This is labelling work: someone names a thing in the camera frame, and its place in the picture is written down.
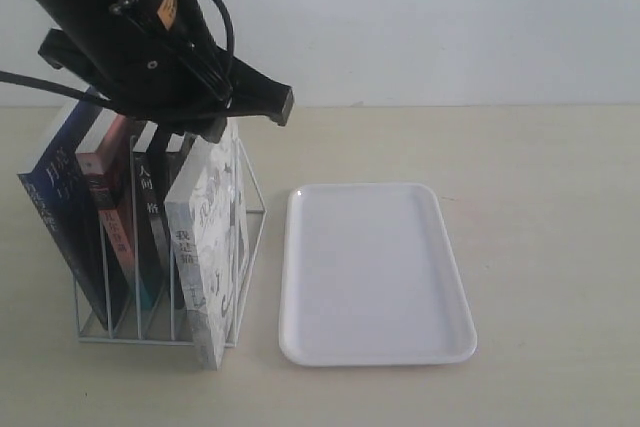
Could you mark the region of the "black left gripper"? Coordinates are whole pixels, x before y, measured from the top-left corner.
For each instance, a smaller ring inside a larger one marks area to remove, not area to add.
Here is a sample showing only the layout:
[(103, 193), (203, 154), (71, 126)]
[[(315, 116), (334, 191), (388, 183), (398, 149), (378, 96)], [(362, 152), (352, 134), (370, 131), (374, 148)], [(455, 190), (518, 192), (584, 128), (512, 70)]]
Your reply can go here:
[(114, 77), (106, 76), (59, 29), (48, 31), (38, 54), (51, 67), (70, 71), (111, 100), (114, 111), (151, 121), (165, 132), (200, 137), (209, 143), (221, 141), (228, 117), (260, 116), (284, 127), (293, 109), (291, 86), (267, 77), (237, 57), (231, 62), (233, 90), (227, 117), (193, 112), (191, 108), (198, 100), (193, 84), (177, 90), (173, 84), (177, 78), (162, 66), (150, 69), (145, 61), (134, 62), (117, 68)]

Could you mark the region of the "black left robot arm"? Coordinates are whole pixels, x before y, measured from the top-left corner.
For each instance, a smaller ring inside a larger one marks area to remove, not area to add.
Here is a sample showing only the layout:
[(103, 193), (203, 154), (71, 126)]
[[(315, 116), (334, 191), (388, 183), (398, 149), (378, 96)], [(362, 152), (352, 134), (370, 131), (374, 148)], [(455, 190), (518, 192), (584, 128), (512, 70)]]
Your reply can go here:
[(288, 122), (293, 89), (240, 60), (223, 0), (35, 0), (54, 20), (42, 59), (87, 84), (3, 72), (51, 92), (218, 142), (231, 118)]

